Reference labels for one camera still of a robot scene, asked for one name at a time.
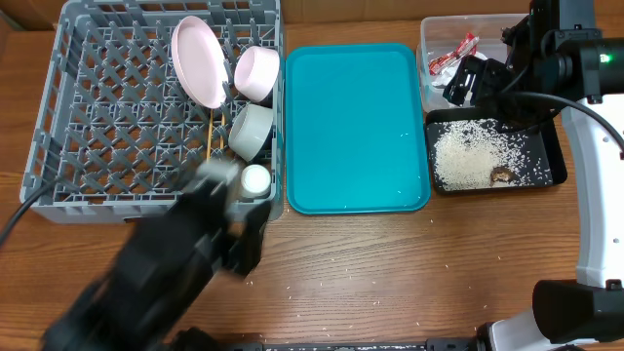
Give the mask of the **clear plastic storage bin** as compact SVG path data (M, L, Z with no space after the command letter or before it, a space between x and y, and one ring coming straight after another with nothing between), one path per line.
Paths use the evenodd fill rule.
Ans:
M416 50L422 107L426 112L455 108L443 98L444 87L436 83L428 64L453 51L470 32L480 38L480 59L507 59L507 46L501 42L502 30L520 22L527 14L464 15L425 18L420 25L420 44Z

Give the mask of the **white rice pile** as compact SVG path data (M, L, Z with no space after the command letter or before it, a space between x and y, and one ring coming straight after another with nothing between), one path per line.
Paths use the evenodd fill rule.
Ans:
M496 120L477 119L432 123L427 136L435 186L442 192L554 184L540 133L501 133ZM491 187L496 167L508 168L515 179Z

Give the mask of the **short-looking wooden chopstick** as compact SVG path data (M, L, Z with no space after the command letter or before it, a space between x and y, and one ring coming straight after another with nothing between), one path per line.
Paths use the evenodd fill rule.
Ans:
M213 131L214 131L214 111L211 109L210 116L209 116L209 123L208 123L207 154L206 154L207 160L210 160L212 157Z

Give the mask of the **grey bowl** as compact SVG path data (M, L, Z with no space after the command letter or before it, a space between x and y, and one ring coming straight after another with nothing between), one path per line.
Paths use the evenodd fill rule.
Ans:
M247 104L234 118L228 138L229 147L250 162L261 150L273 125L273 110Z

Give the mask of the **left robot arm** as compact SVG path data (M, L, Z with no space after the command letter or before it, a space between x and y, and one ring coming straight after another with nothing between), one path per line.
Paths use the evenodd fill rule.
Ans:
M207 180L164 214L141 219L111 269L46 330L43 349L220 349L197 328L165 338L218 270L245 277L259 264L271 204L254 207L236 236L225 214L229 192Z

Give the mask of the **white paper cup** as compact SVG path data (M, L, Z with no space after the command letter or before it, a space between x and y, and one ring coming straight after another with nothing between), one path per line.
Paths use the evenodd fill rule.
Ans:
M241 195L254 199L266 195L271 187L271 174L260 165L249 165L241 173Z

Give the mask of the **brown food scrap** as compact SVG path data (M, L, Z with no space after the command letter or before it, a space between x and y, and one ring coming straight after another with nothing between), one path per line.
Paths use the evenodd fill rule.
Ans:
M490 186L494 187L498 184L510 183L515 177L515 174L508 168L496 167L491 171L489 176Z

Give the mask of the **large pink plate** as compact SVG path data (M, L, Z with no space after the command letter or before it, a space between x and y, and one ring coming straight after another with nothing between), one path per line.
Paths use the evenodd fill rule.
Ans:
M225 102L225 57L214 32L203 20L188 16L175 27L172 60L181 87L197 104L216 109Z

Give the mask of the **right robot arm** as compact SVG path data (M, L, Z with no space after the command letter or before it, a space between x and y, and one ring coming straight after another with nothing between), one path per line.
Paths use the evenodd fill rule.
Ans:
M444 91L509 128L560 117L576 173L580 247L572 280L537 283L528 311L481 326L472 350L572 350L623 336L623 42L590 1L534 1L505 28L506 62L464 58Z

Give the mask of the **long wooden chopstick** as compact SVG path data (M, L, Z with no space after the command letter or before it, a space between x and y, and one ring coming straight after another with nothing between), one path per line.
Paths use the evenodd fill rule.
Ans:
M219 126L219 148L224 149L227 145L227 120L224 113L221 113L221 121Z

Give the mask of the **grey plastic dish rack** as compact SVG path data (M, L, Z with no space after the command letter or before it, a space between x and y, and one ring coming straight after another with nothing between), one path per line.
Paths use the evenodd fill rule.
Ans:
M58 223L123 222L166 210L181 170L206 161L210 108L181 87L172 35L188 16L214 32L225 57L225 102L214 111L211 159L229 147L248 104L232 73L252 46L284 48L277 1L69 1L58 19L20 195ZM221 113L227 145L219 148Z

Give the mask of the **red snack wrapper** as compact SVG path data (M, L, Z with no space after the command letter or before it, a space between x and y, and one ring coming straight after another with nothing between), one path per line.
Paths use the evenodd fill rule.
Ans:
M476 36L471 32L467 32L465 38L453 51L444 54L438 58L432 59L429 62L429 73L431 75L439 75L444 69L450 67L455 62L463 59L466 56L476 54L479 42L479 36Z

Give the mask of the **black rectangular tray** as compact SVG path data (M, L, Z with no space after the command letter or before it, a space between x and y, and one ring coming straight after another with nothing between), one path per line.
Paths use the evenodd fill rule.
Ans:
M494 191L496 189L521 189L521 188L544 188L544 187L521 187L521 188L494 188L487 190L472 190L472 191L460 191L460 192L452 192L445 193L438 190L435 186L435 181L433 178L432 165L430 161L430 151L429 151L429 141L427 136L427 126L432 123L438 122L451 122L451 121L460 121L460 120L477 120L477 119L494 119L497 121L497 130L501 133L513 133L520 131L529 131L540 133L544 142L546 155L548 157L549 166L551 168L552 176L554 184L551 186L556 186L562 184L567 179L567 169L566 163L563 155L563 151L559 142L559 138L557 135L557 131L552 120L543 123L536 127L530 127L527 129L521 129L519 127L510 126L504 124L502 121L488 115L481 109L478 108L465 108L465 109L440 109L433 110L429 112L425 118L425 136L427 141L427 151L429 157L429 165L432 173L432 181L435 190L440 194L453 194L453 193L467 193L467 192L486 192L486 191Z

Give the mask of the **teal plastic serving tray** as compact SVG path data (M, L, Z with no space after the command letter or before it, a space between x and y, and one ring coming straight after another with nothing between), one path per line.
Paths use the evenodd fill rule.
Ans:
M422 209L431 185L412 50L302 47L286 64L290 205L305 215Z

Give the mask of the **white napkin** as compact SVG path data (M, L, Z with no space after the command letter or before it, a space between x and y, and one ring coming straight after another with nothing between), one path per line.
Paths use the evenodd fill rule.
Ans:
M435 52L431 51L431 52L427 52L427 54L429 56L432 56L435 54ZM488 59L488 57L482 54L481 52L476 52L474 56L483 60ZM458 60L454 64L452 64L450 67L445 68L440 74L431 75L428 85L433 86L434 89L443 89L449 83L449 81L454 76L454 74L456 73L459 64L460 64L460 61Z

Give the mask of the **pink bowl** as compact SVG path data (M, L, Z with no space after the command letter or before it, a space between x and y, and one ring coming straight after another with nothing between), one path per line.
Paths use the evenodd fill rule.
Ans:
M237 91L254 102L267 98L280 70L280 56L275 50L252 46L238 60L234 85Z

